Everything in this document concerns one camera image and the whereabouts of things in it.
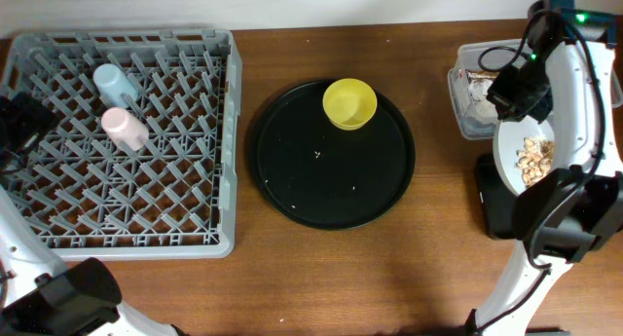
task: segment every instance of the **yellow bowl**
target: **yellow bowl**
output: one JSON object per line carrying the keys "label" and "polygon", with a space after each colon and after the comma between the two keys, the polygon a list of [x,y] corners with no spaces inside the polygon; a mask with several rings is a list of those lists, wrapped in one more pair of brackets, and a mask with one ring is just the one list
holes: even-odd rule
{"label": "yellow bowl", "polygon": [[346,78],[329,86],[322,107],[331,123],[341,130],[354,131],[365,125],[377,111],[377,95],[360,80]]}

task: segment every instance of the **white wall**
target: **white wall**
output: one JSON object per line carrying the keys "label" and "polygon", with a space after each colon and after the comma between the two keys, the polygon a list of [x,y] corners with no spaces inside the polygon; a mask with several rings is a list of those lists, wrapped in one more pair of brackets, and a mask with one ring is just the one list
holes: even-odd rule
{"label": "white wall", "polygon": [[[0,0],[0,37],[24,30],[309,27],[520,19],[536,0]],[[623,14],[623,0],[576,0]]]}

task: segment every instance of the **black plate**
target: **black plate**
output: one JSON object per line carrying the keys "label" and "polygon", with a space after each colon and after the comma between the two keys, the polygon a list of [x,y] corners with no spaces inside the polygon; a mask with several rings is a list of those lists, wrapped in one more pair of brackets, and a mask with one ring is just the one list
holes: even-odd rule
{"label": "black plate", "polygon": [[404,194],[416,163],[407,121],[383,95],[374,117],[342,131],[322,109],[335,80],[311,82],[276,99],[250,143],[253,177],[278,211],[318,229],[346,229],[387,212]]}

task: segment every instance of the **white bowl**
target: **white bowl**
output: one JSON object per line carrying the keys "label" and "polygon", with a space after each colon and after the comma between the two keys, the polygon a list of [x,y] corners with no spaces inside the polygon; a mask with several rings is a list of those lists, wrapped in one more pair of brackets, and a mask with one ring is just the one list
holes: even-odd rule
{"label": "white bowl", "polygon": [[522,179],[522,172],[515,165],[519,161],[517,151],[524,150],[524,138],[542,136],[548,141],[554,141],[554,130],[548,122],[537,123],[532,117],[526,117],[521,122],[497,122],[494,134],[495,167],[504,185],[515,196],[526,190]]}

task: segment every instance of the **wooden table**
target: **wooden table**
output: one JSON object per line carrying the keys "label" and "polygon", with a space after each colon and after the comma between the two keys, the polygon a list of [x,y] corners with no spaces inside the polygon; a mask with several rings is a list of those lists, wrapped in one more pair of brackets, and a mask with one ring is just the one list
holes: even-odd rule
{"label": "wooden table", "polygon": [[[244,64],[236,247],[218,260],[107,263],[125,298],[194,336],[385,335],[463,324],[492,292],[512,242],[484,234],[472,170],[492,143],[460,135],[446,75],[460,45],[517,38],[525,23],[235,32]],[[620,59],[616,71],[623,77]],[[340,232],[279,214],[256,189],[245,160],[250,126],[264,107],[288,87],[326,77],[362,79],[391,99],[417,148],[402,200],[383,218]],[[622,148],[623,109],[615,123]],[[621,251],[623,235],[587,255],[554,286],[531,326],[621,334]]]}

